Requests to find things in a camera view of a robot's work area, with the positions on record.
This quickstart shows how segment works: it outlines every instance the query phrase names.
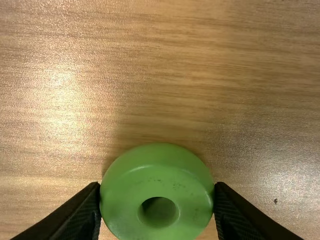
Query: green donut-shaped object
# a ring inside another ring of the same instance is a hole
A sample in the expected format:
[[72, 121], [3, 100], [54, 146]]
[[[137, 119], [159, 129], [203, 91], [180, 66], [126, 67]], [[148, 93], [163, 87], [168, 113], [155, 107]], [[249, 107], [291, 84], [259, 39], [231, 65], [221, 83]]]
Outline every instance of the green donut-shaped object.
[[193, 240], [213, 214], [210, 171], [169, 143], [135, 147], [118, 157], [100, 187], [100, 211], [120, 240]]

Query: wood grain surface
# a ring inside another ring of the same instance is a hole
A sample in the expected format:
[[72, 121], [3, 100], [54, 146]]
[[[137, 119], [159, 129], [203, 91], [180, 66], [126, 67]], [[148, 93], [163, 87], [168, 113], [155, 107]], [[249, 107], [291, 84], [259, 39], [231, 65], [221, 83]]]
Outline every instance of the wood grain surface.
[[[151, 142], [192, 150], [215, 181], [319, 239], [319, 12], [317, 0], [1, 0], [0, 239]], [[103, 226], [100, 239], [116, 238]]]

